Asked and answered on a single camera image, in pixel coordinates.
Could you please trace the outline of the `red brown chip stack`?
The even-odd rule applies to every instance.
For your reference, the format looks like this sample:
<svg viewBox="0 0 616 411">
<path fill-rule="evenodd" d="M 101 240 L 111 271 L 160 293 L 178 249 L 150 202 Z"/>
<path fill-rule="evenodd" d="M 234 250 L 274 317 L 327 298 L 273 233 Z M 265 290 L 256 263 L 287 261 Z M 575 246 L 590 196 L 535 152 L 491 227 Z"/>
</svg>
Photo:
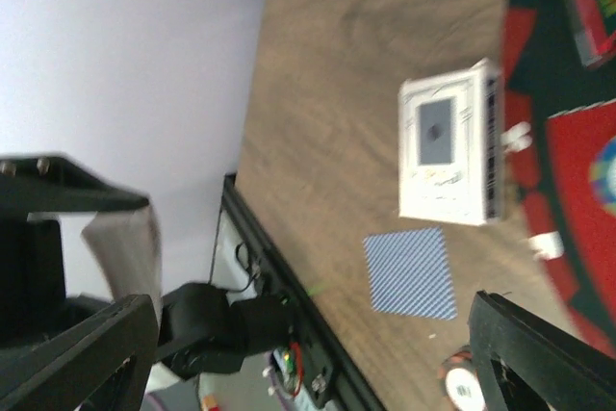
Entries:
<svg viewBox="0 0 616 411">
<path fill-rule="evenodd" d="M 487 410 L 469 345 L 462 346 L 442 362 L 438 378 L 453 410 Z"/>
</svg>

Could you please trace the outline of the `playing card deck with box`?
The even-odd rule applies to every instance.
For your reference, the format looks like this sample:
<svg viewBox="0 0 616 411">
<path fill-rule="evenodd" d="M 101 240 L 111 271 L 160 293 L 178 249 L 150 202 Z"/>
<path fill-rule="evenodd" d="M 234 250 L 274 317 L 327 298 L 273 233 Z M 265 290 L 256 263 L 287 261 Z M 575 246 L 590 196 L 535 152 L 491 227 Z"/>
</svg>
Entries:
<svg viewBox="0 0 616 411">
<path fill-rule="evenodd" d="M 99 213 L 82 239 L 103 271 L 115 299 L 149 295 L 162 310 L 162 245 L 154 208 Z"/>
</svg>

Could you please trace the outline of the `dealt card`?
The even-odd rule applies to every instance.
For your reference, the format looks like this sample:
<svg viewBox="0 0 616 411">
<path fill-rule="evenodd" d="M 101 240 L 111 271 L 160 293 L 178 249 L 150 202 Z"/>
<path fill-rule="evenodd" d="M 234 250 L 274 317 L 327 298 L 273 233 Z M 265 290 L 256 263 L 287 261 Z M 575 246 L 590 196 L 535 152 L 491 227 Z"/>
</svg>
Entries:
<svg viewBox="0 0 616 411">
<path fill-rule="evenodd" d="M 363 247 L 375 311 L 443 321 L 456 318 L 449 256 L 440 228 L 369 235 Z"/>
</svg>

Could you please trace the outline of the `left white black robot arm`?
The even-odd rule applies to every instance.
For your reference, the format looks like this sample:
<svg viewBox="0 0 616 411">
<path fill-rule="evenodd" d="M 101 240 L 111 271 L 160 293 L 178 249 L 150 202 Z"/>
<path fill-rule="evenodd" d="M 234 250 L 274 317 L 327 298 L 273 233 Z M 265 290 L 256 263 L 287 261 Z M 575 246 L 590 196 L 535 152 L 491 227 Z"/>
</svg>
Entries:
<svg viewBox="0 0 616 411">
<path fill-rule="evenodd" d="M 238 372 L 246 357 L 286 346 L 292 316 L 275 296 L 230 301 L 229 290 L 189 282 L 162 291 L 162 245 L 146 194 L 107 183 L 63 156 L 1 161 L 1 354 L 47 342 L 105 307 L 66 293 L 61 214 L 92 214 L 83 238 L 114 298 L 148 295 L 156 360 L 189 379 Z"/>
</svg>

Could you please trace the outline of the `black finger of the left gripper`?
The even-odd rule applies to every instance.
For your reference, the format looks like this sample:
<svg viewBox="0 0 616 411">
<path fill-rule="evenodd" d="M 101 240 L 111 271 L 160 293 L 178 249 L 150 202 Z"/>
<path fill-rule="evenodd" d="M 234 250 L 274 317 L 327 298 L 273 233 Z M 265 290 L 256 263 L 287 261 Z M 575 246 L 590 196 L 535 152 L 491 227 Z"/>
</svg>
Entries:
<svg viewBox="0 0 616 411">
<path fill-rule="evenodd" d="M 1 210 L 6 213 L 136 211 L 148 196 L 111 185 L 60 155 L 1 159 Z"/>
</svg>

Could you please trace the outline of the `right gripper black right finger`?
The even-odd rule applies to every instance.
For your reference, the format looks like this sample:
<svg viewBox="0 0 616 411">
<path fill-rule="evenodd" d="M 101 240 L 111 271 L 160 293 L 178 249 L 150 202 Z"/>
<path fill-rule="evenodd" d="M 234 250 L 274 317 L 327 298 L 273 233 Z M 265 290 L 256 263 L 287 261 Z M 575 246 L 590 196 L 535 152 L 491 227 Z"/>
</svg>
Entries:
<svg viewBox="0 0 616 411">
<path fill-rule="evenodd" d="M 469 331 L 488 409 L 615 408 L 615 360 L 502 295 L 475 294 Z"/>
</svg>

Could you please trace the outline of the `teal chip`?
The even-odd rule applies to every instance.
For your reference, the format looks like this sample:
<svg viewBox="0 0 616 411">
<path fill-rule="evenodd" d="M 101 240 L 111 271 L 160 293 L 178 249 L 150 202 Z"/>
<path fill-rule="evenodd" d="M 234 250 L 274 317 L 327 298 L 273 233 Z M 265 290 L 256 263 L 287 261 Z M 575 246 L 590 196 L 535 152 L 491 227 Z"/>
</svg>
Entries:
<svg viewBox="0 0 616 411">
<path fill-rule="evenodd" d="M 593 194 L 602 208 L 612 216 L 615 215 L 615 152 L 616 141 L 612 137 L 589 168 Z"/>
</svg>

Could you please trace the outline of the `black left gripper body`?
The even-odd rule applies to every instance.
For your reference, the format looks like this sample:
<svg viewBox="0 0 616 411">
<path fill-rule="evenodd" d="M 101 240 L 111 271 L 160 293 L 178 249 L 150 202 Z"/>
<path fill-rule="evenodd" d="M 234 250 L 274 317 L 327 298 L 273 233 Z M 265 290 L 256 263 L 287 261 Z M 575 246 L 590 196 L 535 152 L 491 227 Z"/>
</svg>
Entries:
<svg viewBox="0 0 616 411">
<path fill-rule="evenodd" d="M 60 326 L 65 302 L 55 219 L 1 220 L 1 347 L 33 343 Z"/>
</svg>

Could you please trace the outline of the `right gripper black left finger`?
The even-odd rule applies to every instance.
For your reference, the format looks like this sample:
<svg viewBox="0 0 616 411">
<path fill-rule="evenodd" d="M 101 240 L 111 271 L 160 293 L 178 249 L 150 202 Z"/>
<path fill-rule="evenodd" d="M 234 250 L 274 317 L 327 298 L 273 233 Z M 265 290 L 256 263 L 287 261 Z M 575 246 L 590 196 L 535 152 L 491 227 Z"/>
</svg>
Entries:
<svg viewBox="0 0 616 411">
<path fill-rule="evenodd" d="M 148 295 L 70 298 L 1 329 L 4 410 L 138 410 L 159 325 Z"/>
</svg>

